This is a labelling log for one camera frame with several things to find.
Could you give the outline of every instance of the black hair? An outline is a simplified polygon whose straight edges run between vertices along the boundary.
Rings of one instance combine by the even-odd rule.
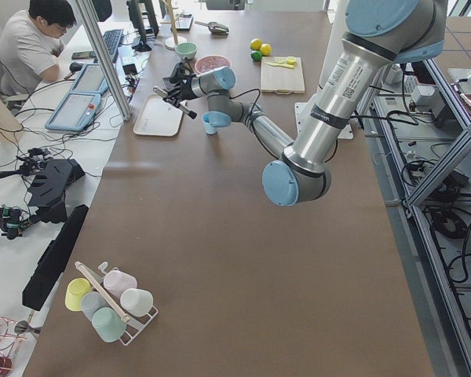
[[[32,18],[42,16],[47,24],[59,24],[61,27],[72,27],[77,23],[73,9],[67,0],[30,0],[28,10]]]

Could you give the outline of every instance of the blue joint cap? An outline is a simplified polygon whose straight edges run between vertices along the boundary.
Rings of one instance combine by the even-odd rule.
[[[350,0],[345,10],[349,30],[360,37],[376,37],[403,23],[420,0]]]
[[[444,41],[433,43],[432,45],[421,47],[420,49],[412,49],[399,53],[394,60],[395,64],[411,63],[412,61],[420,61],[424,59],[431,59],[437,57],[443,51]]]
[[[229,90],[236,85],[236,75],[229,67],[219,67],[213,70],[214,78],[222,89]]]
[[[268,163],[261,176],[265,195],[278,206],[293,206],[298,201],[298,181],[283,161]]]
[[[228,127],[232,123],[230,116],[224,112],[206,112],[203,114],[203,124],[206,133],[213,135],[217,128]]]

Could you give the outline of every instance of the white t-shirt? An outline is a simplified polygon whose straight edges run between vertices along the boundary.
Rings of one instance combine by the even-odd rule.
[[[64,44],[44,35],[26,10],[14,14],[0,35],[0,60],[4,68],[2,90],[7,94],[30,93],[42,81],[40,73],[56,64]]]

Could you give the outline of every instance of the man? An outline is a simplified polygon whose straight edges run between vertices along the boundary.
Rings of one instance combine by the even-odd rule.
[[[30,0],[30,9],[14,14],[2,32],[0,60],[4,64],[2,91],[27,94],[39,82],[57,81],[60,38],[75,24],[67,0]]]

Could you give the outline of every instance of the white desk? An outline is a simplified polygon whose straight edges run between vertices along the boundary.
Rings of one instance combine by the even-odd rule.
[[[100,26],[102,31],[112,28],[129,30],[130,27],[132,30],[130,23],[103,23]],[[73,52],[90,49],[92,48],[84,28],[80,27],[60,56],[60,76],[64,77],[69,72],[68,67],[73,61],[71,60]],[[145,53],[137,57],[138,70],[146,63],[147,59],[148,55]],[[117,64],[117,70],[121,82],[124,83],[124,74],[119,64]],[[24,109],[35,107],[55,108],[70,87],[71,82],[67,82],[39,90],[24,105]],[[49,146],[56,146],[56,148],[66,149],[57,158],[73,158],[86,172],[83,178],[70,185],[66,191],[65,203],[68,214],[80,204],[90,206],[100,183],[100,177],[98,176],[101,176],[104,165],[113,149],[115,139],[119,134],[122,117],[119,115],[119,110],[113,103],[113,98],[109,93],[105,94],[98,112],[103,109],[106,110],[97,117],[96,121],[99,125],[95,130],[85,137],[77,137],[67,141],[64,145],[59,145],[59,142],[53,141],[53,139],[61,137],[63,133],[44,128],[52,112],[40,110],[24,112],[17,117],[20,122],[24,123],[27,130],[38,132],[24,133],[19,142],[22,152],[26,153],[29,148],[33,147],[48,148]],[[0,166],[10,163],[7,166],[0,167],[0,170],[15,170],[16,162],[13,162],[13,160],[17,154],[18,151],[15,145],[0,142]],[[30,197],[29,193],[26,195],[26,187],[20,176],[15,175],[0,180],[0,206],[5,204],[8,207],[18,206],[26,209],[26,202]],[[21,305],[22,291],[35,271],[39,258],[49,242],[56,238],[62,225],[63,223],[46,224],[40,222],[26,229],[24,236],[15,240],[7,240],[4,236],[1,236],[0,231],[0,317],[19,321],[26,320],[31,315],[32,311]],[[32,326],[42,326],[50,308],[49,300],[50,298],[46,301],[42,311],[34,313],[30,322]],[[22,342],[13,360],[13,371],[9,374],[10,377],[22,375],[33,352],[35,340],[30,335],[27,335],[26,338],[27,340]]]

